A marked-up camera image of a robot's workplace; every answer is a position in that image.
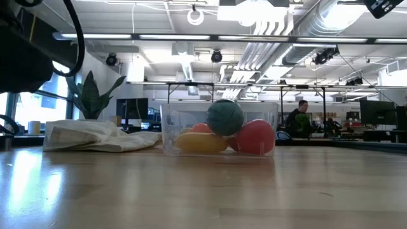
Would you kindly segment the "red toy apple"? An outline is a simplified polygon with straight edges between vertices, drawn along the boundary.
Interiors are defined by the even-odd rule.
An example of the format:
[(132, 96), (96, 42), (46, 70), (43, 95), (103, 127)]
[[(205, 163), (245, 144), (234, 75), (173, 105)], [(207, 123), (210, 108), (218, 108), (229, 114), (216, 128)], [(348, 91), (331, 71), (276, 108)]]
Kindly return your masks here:
[(227, 143), (238, 153), (250, 155), (266, 155), (275, 146), (275, 132), (272, 126), (264, 120), (247, 122)]

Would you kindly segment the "black ceiling spotlight cluster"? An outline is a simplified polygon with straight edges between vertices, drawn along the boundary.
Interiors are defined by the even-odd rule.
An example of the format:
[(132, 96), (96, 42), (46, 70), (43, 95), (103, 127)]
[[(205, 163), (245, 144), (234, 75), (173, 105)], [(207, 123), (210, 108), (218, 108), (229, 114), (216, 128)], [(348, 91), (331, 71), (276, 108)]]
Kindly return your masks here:
[(315, 65), (323, 65), (329, 60), (331, 60), (334, 56), (339, 55), (340, 51), (339, 48), (336, 46), (335, 48), (325, 48), (321, 52), (317, 52), (316, 56), (313, 58), (312, 62)]

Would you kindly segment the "clear plastic container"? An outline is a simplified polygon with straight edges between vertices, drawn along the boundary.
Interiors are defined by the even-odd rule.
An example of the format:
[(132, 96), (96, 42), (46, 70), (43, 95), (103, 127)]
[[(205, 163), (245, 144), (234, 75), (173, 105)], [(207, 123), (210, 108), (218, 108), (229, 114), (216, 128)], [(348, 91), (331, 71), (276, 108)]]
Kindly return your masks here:
[[(253, 120), (264, 120), (268, 122), (276, 135), (279, 105), (276, 102), (236, 102), (240, 105), (244, 113), (243, 126)], [(170, 103), (162, 104), (161, 124), (162, 124), (162, 141), (163, 150), (167, 155), (176, 156), (237, 156), (237, 157), (272, 157), (272, 152), (266, 155), (250, 155), (246, 153), (238, 153), (231, 147), (219, 153), (189, 153), (181, 151), (175, 146), (175, 138), (181, 134), (189, 132), (189, 129), (197, 123), (206, 123), (207, 110), (211, 102), (198, 103)], [(226, 141), (231, 137), (222, 136)]]

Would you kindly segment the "short black frame stand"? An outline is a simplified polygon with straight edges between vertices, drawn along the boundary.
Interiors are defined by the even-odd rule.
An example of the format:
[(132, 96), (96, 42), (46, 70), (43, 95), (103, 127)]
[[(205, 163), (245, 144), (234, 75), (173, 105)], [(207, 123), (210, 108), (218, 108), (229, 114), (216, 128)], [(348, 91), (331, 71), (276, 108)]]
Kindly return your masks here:
[(212, 87), (212, 90), (209, 91), (209, 94), (211, 96), (211, 100), (204, 100), (204, 101), (211, 101), (212, 103), (214, 102), (214, 83), (208, 83), (208, 82), (196, 82), (196, 81), (185, 81), (185, 82), (166, 82), (165, 83), (168, 86), (168, 92), (167, 92), (167, 103), (169, 104), (170, 102), (170, 95), (172, 91), (170, 90), (172, 85), (176, 85), (176, 87), (183, 85), (186, 87), (198, 87), (198, 86), (208, 86)]

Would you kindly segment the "silver air duct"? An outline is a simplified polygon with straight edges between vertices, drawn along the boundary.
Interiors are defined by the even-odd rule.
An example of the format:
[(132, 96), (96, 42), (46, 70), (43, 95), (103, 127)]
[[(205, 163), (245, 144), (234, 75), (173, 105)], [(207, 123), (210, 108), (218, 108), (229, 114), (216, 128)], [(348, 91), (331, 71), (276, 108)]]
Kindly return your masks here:
[[(291, 31), (293, 36), (337, 36), (351, 26), (367, 9), (364, 5), (340, 4), (341, 0), (321, 0), (304, 20)], [(305, 60), (315, 50), (309, 46), (274, 44), (257, 64), (293, 66)]]

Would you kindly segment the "white plaid kitchen towel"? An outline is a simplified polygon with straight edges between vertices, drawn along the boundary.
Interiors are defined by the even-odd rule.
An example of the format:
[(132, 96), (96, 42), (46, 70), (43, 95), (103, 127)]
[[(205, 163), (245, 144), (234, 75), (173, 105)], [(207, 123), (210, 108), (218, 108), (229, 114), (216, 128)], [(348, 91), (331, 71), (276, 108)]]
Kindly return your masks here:
[(43, 151), (102, 151), (121, 153), (156, 146), (158, 132), (128, 134), (111, 121), (58, 120), (46, 122)]

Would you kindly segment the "orange ribbed toy fruit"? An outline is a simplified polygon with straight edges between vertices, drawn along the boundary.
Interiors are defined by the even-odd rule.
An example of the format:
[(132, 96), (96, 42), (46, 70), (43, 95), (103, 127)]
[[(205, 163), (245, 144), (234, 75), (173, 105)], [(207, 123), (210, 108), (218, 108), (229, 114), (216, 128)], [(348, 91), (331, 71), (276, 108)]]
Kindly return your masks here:
[(212, 134), (213, 131), (209, 128), (206, 123), (197, 123), (193, 127), (189, 129), (189, 132), (197, 132), (197, 133), (209, 133)]

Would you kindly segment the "small black monitor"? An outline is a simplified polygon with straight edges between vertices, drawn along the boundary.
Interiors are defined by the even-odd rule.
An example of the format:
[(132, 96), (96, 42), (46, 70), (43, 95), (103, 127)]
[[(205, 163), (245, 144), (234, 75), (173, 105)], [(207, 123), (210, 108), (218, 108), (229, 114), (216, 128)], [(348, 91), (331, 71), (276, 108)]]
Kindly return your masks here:
[(117, 99), (116, 115), (123, 119), (147, 119), (148, 98)]

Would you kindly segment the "large dark monitor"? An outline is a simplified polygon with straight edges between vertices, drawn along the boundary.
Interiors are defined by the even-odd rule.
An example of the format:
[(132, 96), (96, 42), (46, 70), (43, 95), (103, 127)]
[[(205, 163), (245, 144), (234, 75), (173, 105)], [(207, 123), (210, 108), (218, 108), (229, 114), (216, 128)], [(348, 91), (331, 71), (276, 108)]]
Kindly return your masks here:
[(362, 124), (397, 125), (396, 106), (393, 102), (363, 100), (359, 104)]

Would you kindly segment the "yellow toy lemon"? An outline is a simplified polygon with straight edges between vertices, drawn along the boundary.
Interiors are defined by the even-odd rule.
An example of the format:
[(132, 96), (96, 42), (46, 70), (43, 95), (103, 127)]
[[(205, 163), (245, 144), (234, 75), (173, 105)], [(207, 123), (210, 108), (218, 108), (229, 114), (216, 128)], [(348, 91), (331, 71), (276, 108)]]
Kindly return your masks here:
[(220, 135), (187, 132), (175, 138), (175, 146), (189, 153), (219, 153), (227, 149), (228, 143)]

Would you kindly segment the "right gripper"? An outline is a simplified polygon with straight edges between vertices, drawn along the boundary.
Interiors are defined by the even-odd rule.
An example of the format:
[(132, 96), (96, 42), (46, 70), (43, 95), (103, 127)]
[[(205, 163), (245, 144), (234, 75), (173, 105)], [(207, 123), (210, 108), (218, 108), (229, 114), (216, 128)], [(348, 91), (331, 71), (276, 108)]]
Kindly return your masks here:
[(363, 0), (363, 3), (375, 18), (382, 18), (403, 1), (404, 0)]

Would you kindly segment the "tall black frame stand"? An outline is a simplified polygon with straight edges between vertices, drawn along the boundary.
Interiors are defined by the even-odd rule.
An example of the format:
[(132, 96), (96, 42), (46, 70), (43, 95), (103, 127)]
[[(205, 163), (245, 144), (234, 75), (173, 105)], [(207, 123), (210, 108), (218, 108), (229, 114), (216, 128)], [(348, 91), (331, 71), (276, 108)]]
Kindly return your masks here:
[[(309, 85), (296, 85), (295, 88), (296, 89), (309, 89), (310, 86)], [(320, 96), (322, 97), (322, 100), (323, 100), (323, 102), (322, 102), (322, 105), (323, 105), (323, 113), (322, 113), (323, 114), (322, 115), (323, 119), (322, 119), (322, 122), (324, 123), (324, 122), (327, 121), (326, 120), (326, 87), (321, 87), (321, 89), (322, 89), (322, 94), (320, 94)], [(282, 118), (281, 119), (282, 123), (284, 122), (285, 131), (287, 132), (287, 130), (286, 130), (286, 120), (287, 119), (284, 120), (283, 116), (281, 116), (281, 118)]]

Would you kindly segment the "green striped toy watermelon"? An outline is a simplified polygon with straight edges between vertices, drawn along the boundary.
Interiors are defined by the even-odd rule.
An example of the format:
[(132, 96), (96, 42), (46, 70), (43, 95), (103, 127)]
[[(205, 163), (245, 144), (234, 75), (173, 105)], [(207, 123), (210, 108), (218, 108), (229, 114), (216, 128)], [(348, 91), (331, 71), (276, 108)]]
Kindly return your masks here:
[(210, 105), (206, 123), (213, 133), (221, 136), (236, 134), (244, 124), (244, 113), (239, 104), (222, 99)]

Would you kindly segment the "white cylindrical cup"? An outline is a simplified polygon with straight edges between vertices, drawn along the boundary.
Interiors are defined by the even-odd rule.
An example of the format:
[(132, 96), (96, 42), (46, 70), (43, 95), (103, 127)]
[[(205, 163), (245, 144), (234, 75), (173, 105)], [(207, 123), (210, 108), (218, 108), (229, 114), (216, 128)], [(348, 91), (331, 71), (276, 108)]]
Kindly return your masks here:
[(30, 121), (28, 123), (27, 133), (29, 135), (39, 135), (41, 133), (41, 122), (40, 121)]

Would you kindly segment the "snake plant in white pot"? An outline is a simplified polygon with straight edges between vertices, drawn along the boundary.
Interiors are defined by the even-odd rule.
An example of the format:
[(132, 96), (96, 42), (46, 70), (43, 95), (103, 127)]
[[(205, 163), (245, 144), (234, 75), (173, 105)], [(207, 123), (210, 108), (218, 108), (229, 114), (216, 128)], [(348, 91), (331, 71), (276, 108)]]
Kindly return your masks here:
[(112, 87), (102, 95), (99, 93), (92, 71), (88, 72), (84, 84), (75, 84), (72, 78), (66, 78), (66, 82), (72, 93), (73, 103), (83, 113), (84, 118), (97, 120), (113, 98), (111, 93), (125, 81), (125, 78), (125, 76), (119, 77)]

